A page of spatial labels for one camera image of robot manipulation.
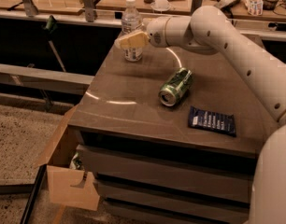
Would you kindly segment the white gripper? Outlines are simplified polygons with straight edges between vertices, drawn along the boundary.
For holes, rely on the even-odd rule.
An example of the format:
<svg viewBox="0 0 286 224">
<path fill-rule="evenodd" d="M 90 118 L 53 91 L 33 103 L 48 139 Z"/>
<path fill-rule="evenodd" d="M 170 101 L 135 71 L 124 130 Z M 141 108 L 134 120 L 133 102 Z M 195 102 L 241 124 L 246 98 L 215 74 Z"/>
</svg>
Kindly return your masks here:
<svg viewBox="0 0 286 224">
<path fill-rule="evenodd" d="M 165 37 L 165 27 L 168 18 L 156 18 L 148 21 L 146 31 L 135 30 L 127 35 L 118 37 L 114 45 L 118 49 L 138 49 L 144 48 L 149 42 L 158 48 L 167 47 Z"/>
</svg>

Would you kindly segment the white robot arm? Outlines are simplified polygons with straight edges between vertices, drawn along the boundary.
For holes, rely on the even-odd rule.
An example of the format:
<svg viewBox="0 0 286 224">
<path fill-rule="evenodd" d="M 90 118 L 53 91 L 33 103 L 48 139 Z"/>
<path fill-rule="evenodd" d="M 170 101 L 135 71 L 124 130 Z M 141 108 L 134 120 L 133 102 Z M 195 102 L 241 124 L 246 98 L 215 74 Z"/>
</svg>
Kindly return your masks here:
<svg viewBox="0 0 286 224">
<path fill-rule="evenodd" d="M 220 52 L 279 124 L 260 152 L 244 224 L 286 224 L 286 64 L 247 39 L 213 6 L 202 6 L 190 17 L 151 19 L 144 31 L 115 40 L 119 49 L 147 44 Z"/>
</svg>

